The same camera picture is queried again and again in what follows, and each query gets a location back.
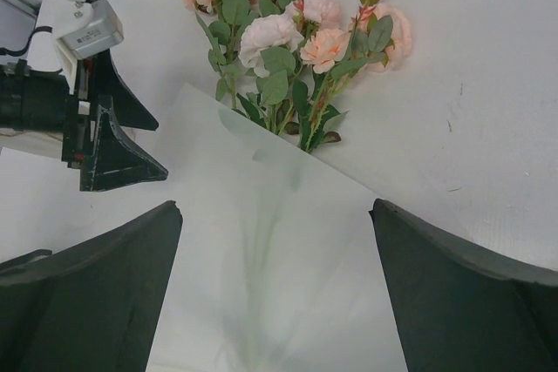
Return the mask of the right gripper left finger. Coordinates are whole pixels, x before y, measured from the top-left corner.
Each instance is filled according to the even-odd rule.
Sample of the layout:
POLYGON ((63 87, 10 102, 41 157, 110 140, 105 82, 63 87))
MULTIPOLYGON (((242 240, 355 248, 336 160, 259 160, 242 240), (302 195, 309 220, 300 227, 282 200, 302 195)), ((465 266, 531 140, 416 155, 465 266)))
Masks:
POLYGON ((144 371, 183 218, 167 201, 58 253, 1 265, 3 371, 144 371))

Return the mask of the white wrapping paper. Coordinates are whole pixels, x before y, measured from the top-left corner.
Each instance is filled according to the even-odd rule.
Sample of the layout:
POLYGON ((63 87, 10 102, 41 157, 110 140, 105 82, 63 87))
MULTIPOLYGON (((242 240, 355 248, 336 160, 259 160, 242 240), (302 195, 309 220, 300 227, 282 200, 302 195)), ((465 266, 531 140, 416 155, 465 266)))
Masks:
POLYGON ((183 226, 150 370, 406 370, 374 192, 191 85, 155 148, 183 226))

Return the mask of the pink flower bouquet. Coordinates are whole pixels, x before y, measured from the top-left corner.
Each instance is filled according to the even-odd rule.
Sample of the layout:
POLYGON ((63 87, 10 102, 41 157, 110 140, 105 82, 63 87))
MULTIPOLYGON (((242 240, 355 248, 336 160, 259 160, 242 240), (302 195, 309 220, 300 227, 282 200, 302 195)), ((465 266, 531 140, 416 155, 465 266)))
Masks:
POLYGON ((333 101, 361 71, 394 70, 412 52, 407 17, 384 0, 358 0, 348 26, 337 0, 182 2, 208 39, 215 98, 308 153, 340 141, 333 101))

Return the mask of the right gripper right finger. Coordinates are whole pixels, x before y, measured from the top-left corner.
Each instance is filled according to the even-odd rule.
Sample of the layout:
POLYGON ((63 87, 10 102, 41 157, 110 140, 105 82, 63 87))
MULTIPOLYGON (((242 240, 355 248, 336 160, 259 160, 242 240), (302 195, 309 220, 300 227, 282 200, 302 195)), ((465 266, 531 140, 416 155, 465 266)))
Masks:
POLYGON ((410 371, 555 371, 557 273, 377 199, 370 212, 410 371))

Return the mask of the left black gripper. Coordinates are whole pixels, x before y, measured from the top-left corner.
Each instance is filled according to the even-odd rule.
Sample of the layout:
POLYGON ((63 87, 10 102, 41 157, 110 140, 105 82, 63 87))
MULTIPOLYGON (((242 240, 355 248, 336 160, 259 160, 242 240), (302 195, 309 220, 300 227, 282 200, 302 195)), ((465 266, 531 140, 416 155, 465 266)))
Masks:
POLYGON ((159 123, 119 75, 109 50, 79 60, 70 83, 23 59, 1 66, 1 127, 61 135, 58 154, 69 167, 81 167, 80 191, 167 179, 168 170, 121 126, 154 132, 159 123))

